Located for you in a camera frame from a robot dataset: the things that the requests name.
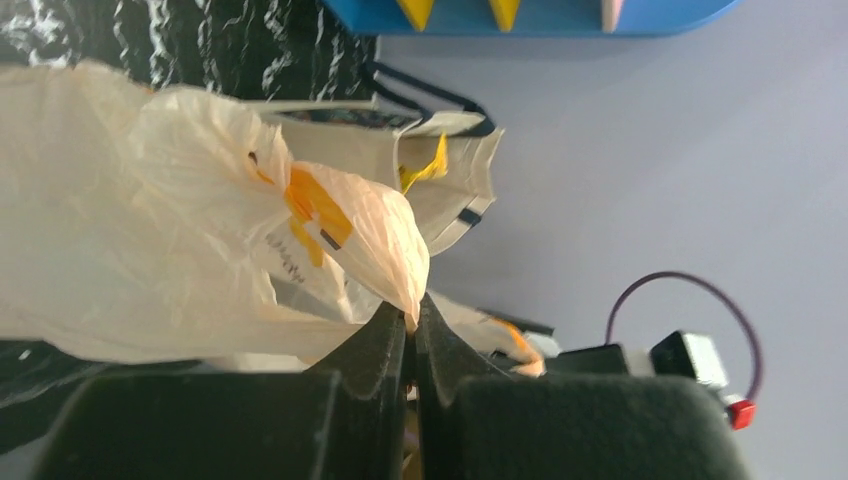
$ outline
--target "white wall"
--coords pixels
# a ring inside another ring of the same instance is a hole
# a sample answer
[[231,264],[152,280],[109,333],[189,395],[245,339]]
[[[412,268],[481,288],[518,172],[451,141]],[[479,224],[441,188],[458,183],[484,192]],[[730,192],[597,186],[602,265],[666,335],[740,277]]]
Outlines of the white wall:
[[[434,261],[433,285],[577,348],[600,343],[639,276],[704,275],[765,345],[759,416],[738,434],[756,476],[848,478],[846,22],[845,0],[745,0],[671,38],[385,39],[384,60],[508,129],[498,203]],[[743,336],[708,294],[658,282],[619,320],[631,347],[712,333],[744,391]]]

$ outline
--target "red button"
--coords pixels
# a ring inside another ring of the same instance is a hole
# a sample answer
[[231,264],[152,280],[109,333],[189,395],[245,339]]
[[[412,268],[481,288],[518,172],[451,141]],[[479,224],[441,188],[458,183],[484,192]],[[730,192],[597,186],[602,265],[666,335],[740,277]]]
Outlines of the red button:
[[734,430],[742,430],[754,421],[754,413],[757,405],[750,400],[740,400],[729,407],[727,413],[730,415],[730,426]]

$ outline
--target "crumpled plastic bag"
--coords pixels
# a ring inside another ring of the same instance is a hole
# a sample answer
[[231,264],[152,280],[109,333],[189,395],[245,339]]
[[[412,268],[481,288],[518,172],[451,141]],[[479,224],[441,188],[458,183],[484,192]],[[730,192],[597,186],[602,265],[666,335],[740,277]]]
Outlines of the crumpled plastic bag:
[[291,158],[250,108],[87,62],[2,68],[0,100],[0,337],[124,363],[323,356],[355,326],[277,304],[256,261],[274,231],[414,328],[429,254],[409,203]]

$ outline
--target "black marble surface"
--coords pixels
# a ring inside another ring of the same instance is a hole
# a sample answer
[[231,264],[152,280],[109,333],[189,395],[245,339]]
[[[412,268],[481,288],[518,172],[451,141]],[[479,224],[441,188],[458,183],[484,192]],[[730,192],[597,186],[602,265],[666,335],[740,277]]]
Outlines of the black marble surface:
[[[91,58],[153,87],[188,83],[242,99],[370,99],[359,66],[375,45],[345,33],[317,0],[0,0],[0,62]],[[0,341],[0,454],[43,436],[86,378],[196,363],[107,365]],[[11,478],[3,468],[0,478]]]

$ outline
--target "blue tray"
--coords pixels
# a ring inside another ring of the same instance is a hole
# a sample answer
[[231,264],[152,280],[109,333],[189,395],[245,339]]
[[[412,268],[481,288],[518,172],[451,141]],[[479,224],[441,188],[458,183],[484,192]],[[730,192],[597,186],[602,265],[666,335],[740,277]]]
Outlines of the blue tray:
[[512,35],[516,37],[657,36],[714,20],[739,0],[626,0],[618,28],[601,30],[601,0],[522,0],[509,33],[498,30],[488,0],[436,0],[423,32],[395,0],[324,0],[345,26],[363,35]]

